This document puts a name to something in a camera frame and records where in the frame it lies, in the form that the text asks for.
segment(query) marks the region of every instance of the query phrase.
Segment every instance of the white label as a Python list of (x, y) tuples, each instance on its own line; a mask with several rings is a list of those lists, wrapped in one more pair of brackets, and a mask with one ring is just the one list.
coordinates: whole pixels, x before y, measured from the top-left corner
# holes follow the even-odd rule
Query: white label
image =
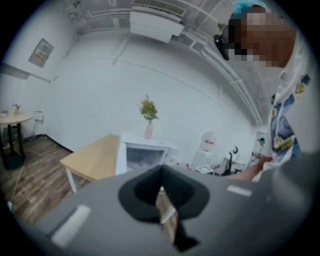
[(240, 186), (236, 186), (236, 185), (230, 185), (226, 188), (227, 191), (245, 196), (245, 197), (250, 197), (252, 195), (252, 191), (247, 189), (247, 188), (243, 188)]

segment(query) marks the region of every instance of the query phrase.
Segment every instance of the white stand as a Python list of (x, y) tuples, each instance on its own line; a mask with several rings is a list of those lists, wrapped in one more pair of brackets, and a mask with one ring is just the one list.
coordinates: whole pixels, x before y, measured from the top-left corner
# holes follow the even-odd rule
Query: white stand
[(74, 177), (74, 174), (68, 168), (65, 168), (65, 171), (66, 171), (66, 175), (68, 176), (68, 180), (71, 185), (73, 193), (77, 193), (79, 188), (77, 177)]

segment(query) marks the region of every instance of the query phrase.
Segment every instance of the light wood tabletop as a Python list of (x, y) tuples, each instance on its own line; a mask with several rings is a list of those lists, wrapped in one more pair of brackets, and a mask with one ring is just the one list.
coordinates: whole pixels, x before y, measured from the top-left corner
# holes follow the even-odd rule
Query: light wood tabletop
[(60, 160), (72, 173), (90, 181), (116, 175), (119, 136), (109, 134)]
[(0, 115), (0, 125), (14, 125), (23, 123), (32, 119), (31, 114), (9, 114), (7, 116)]

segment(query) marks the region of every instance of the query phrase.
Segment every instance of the white cabinet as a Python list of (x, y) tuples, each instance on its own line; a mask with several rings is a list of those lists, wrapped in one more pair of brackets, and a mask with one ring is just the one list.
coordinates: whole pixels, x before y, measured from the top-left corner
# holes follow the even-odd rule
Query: white cabinet
[(120, 133), (115, 174), (150, 170), (158, 165), (172, 165), (178, 148), (159, 139), (146, 139), (128, 132)]

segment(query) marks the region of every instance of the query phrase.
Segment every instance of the blue hair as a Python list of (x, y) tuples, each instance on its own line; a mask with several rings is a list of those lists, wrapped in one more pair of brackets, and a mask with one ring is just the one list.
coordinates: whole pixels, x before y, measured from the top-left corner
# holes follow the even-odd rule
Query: blue hair
[(241, 14), (252, 13), (254, 5), (261, 6), (265, 9), (266, 13), (270, 13), (270, 10), (261, 0), (238, 0), (232, 4), (234, 9), (234, 18), (241, 19)]

